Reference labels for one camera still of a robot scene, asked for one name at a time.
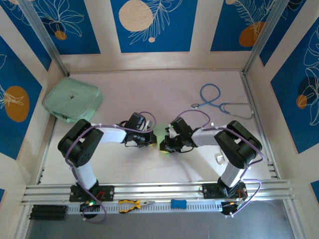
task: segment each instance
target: white wall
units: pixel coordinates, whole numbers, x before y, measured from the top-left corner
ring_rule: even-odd
[[[106,70],[242,68],[250,51],[210,52],[224,0],[198,0],[190,52],[125,53],[109,0],[85,0],[101,54],[63,55],[71,73]]]
[[[270,81],[319,17],[318,6],[318,0],[307,0],[267,65],[263,67],[258,59],[248,75],[281,176],[297,184],[297,198],[312,239],[319,238],[319,205],[310,187],[319,180],[319,144],[297,153]]]
[[[15,230],[25,186],[33,183],[31,179],[37,174],[42,158],[42,140],[49,119],[49,113],[41,105],[43,97],[62,76],[54,64],[51,64],[49,72],[45,70],[1,7],[0,22],[1,37],[42,85],[18,159],[0,154],[0,188],[5,189],[0,207],[0,238],[6,239]]]

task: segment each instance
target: beige circle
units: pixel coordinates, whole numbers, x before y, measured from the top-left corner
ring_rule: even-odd
[[[15,5],[18,5],[17,1],[16,0],[8,0],[9,2],[15,4]]]
[[[141,0],[129,0],[119,11],[122,26],[128,31],[143,31],[153,22],[149,6]]]
[[[237,2],[237,0],[226,0],[226,3],[227,3],[228,5],[232,5],[232,4],[234,4],[235,2]]]

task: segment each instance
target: pliers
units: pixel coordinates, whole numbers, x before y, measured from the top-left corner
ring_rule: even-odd
[[[132,203],[132,204],[135,204],[135,205],[132,206],[130,209],[120,210],[120,211],[119,211],[119,213],[124,214],[124,213],[128,213],[128,212],[130,212],[130,211],[133,211],[134,209],[141,209],[142,206],[155,203],[155,201],[140,201],[140,200],[133,201],[133,200],[127,200],[127,199],[119,200],[119,204],[122,204],[122,203]]]

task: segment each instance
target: orange circle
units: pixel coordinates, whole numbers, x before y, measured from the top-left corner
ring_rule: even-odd
[[[307,106],[307,97],[304,95],[299,95],[297,98],[297,106],[300,109],[304,109]]]
[[[251,47],[255,45],[255,42],[259,36],[259,33],[263,29],[265,23],[259,21],[246,27],[239,36],[239,44],[244,47]]]
[[[61,41],[64,41],[66,39],[66,34],[63,31],[56,31],[54,35]]]
[[[30,102],[28,93],[20,86],[11,86],[5,92],[6,114],[15,122],[23,122],[29,113]]]

